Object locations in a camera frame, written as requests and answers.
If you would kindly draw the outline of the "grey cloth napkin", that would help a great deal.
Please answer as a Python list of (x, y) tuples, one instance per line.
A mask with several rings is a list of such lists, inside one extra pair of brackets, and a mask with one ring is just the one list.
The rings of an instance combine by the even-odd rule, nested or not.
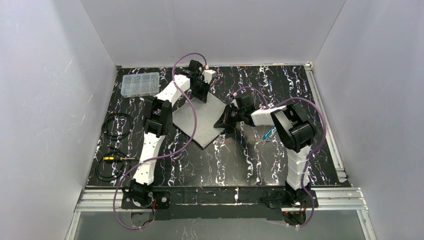
[[(191, 102), (195, 108), (197, 119), (193, 140), (205, 149), (224, 131), (223, 128), (215, 128), (214, 125), (221, 117), (226, 105), (210, 92), (207, 94), (206, 103), (197, 98), (193, 98)], [(186, 102), (172, 114), (173, 124), (191, 137), (194, 129), (194, 113), (191, 105)]]

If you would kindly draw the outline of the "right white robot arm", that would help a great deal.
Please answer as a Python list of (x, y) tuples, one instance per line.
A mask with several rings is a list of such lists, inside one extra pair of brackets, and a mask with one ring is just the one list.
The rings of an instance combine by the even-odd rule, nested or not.
[(269, 109), (256, 109), (251, 96), (236, 96), (225, 106), (213, 127), (232, 129), (238, 122), (251, 127), (273, 126), (276, 129), (288, 157), (285, 197), (293, 203), (302, 201), (310, 189), (307, 156), (316, 133), (303, 108), (294, 103)]

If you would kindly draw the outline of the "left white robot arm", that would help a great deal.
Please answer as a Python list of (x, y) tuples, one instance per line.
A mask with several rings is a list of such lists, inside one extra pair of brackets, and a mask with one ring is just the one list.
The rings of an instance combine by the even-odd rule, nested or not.
[(139, 165), (130, 182), (129, 188), (123, 190), (126, 197), (141, 205), (146, 205), (153, 195), (149, 186), (154, 181), (156, 160), (159, 158), (160, 146), (169, 133), (173, 124), (173, 105), (180, 97), (190, 98), (186, 91), (203, 103), (207, 102), (210, 85), (217, 75), (215, 70), (209, 69), (199, 61), (191, 60), (185, 69), (176, 71), (172, 68), (172, 82), (155, 96), (145, 98), (143, 116), (143, 148), (139, 158)]

